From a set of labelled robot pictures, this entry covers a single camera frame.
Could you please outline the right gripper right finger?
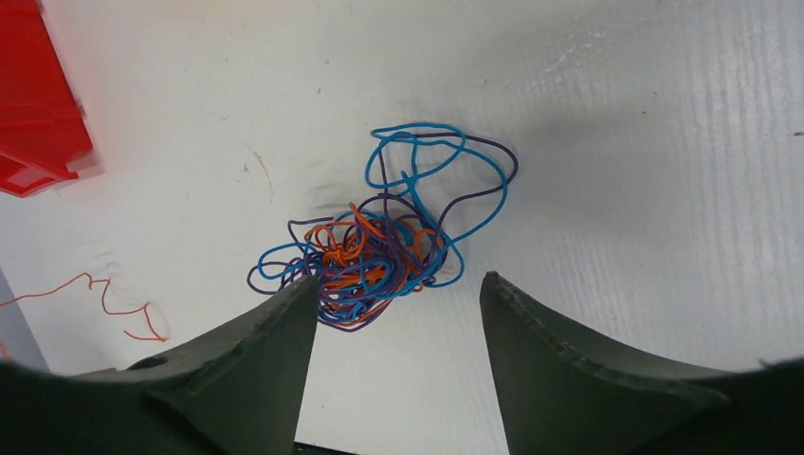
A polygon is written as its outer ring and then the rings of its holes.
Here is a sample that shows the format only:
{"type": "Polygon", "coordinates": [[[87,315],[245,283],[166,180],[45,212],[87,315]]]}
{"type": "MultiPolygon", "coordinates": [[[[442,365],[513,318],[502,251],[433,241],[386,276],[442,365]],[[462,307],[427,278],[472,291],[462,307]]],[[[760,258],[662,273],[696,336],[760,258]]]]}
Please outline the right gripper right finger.
{"type": "Polygon", "coordinates": [[[484,337],[512,454],[799,454],[803,362],[730,373],[653,355],[495,272],[484,337]]]}

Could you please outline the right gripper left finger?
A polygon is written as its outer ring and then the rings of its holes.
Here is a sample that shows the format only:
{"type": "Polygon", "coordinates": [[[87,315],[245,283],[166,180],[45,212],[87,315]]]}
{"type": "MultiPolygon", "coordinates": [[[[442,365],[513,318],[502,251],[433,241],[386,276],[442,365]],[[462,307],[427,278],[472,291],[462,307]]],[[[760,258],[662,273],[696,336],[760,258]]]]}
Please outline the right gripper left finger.
{"type": "Polygon", "coordinates": [[[124,370],[1,366],[5,454],[289,454],[318,286],[290,284],[233,320],[124,370]]]}

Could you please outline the red plastic bin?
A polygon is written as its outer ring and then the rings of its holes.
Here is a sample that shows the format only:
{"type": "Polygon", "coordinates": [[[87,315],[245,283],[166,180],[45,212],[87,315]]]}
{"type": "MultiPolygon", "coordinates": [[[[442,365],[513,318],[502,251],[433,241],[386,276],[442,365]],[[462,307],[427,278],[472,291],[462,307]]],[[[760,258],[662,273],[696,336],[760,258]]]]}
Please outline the red plastic bin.
{"type": "Polygon", "coordinates": [[[1,191],[25,198],[76,180],[93,144],[37,1],[1,3],[1,191]]]}

